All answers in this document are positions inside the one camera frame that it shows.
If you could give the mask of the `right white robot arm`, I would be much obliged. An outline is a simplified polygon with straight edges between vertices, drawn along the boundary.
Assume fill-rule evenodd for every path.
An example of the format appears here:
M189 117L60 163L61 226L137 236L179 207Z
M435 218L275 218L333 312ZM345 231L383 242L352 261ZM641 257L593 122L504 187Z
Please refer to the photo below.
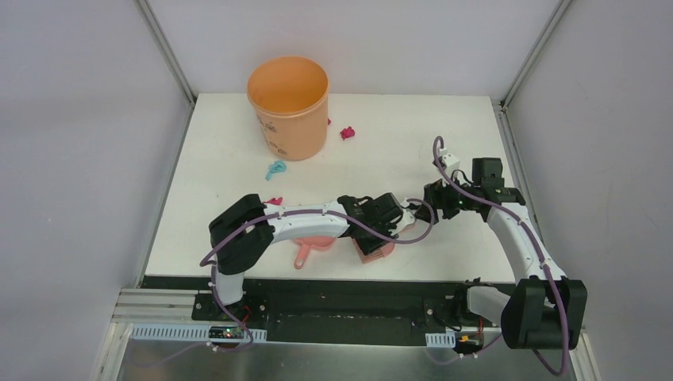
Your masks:
M434 161L442 178L424 188L430 211L417 212L424 221L451 219L474 211L493 231L506 254L517 284L512 294L475 280L452 301L454 321L470 325L480 316L502 329L512 349L576 348L588 291L570 279L552 259L531 226L522 193L507 187L499 158L472 161L471 180L453 178L460 162L450 154Z

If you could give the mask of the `magenta paper scrap near bucket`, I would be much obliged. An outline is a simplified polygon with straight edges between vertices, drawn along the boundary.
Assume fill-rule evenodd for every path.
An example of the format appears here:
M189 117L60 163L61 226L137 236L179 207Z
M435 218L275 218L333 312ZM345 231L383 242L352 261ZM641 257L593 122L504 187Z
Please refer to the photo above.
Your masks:
M348 126L340 131L340 137L342 140L353 138L355 135L356 131L351 126Z

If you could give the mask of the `pink hand brush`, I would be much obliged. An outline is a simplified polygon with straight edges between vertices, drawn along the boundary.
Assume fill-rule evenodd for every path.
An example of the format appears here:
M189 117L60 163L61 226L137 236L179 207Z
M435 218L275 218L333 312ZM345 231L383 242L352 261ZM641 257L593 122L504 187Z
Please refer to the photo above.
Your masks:
M400 233L413 227L413 225L408 226L406 229L400 229L397 227L397 224L400 222L401 218L402 216L396 221L396 227L391 230L392 233L399 235ZM376 237L352 237L352 243L355 245L356 251L358 252L359 258L363 264L367 264L374 260L389 256L393 252L395 246L393 242L381 241Z

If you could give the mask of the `orange plastic bucket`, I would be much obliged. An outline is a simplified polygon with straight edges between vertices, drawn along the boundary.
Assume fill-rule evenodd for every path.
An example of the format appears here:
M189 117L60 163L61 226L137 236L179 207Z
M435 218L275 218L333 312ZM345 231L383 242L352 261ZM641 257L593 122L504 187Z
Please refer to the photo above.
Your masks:
M329 124L329 93L323 67L301 56L273 58L250 74L248 100L274 155L301 161L322 150Z

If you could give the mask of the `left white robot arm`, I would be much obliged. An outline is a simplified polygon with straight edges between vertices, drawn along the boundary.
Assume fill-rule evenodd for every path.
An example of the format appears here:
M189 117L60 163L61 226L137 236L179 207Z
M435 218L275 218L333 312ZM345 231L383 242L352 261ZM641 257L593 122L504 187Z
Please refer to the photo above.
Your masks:
M202 264L216 267L216 295L211 309L223 321L242 310L246 271L267 249L282 241L307 237L347 237L369 256L413 225L413 213L391 193L377 198L342 195L314 206L276 206L257 194L240 198L208 225L213 251Z

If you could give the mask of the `pink dustpan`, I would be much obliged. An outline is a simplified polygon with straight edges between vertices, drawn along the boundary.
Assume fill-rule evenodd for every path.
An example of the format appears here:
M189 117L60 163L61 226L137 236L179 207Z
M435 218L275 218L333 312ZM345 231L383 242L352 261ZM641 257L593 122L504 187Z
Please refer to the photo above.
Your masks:
M337 241L335 237L315 236L303 237L293 240L298 246L298 253L294 259L294 268L301 270L312 251L326 251L330 249Z

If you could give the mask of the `cyan paper scrap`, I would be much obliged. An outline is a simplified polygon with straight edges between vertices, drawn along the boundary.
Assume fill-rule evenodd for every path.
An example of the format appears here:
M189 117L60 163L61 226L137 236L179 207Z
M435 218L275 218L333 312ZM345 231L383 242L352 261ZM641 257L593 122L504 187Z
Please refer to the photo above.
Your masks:
M283 160L276 160L274 163L268 166L267 174L265 175L265 180L270 181L274 175L278 173L283 173L286 170L287 170L287 164Z

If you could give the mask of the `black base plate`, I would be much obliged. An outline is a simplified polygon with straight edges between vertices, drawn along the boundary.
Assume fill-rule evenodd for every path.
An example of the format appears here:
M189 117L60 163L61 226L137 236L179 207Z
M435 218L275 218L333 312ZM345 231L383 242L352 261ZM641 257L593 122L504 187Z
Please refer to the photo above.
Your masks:
M483 323L467 312L467 289L476 283L246 279L243 298L225 309L206 277L147 276L141 286L194 291L190 319L221 324L221 339L232 338L240 320L270 342L423 346L428 334Z

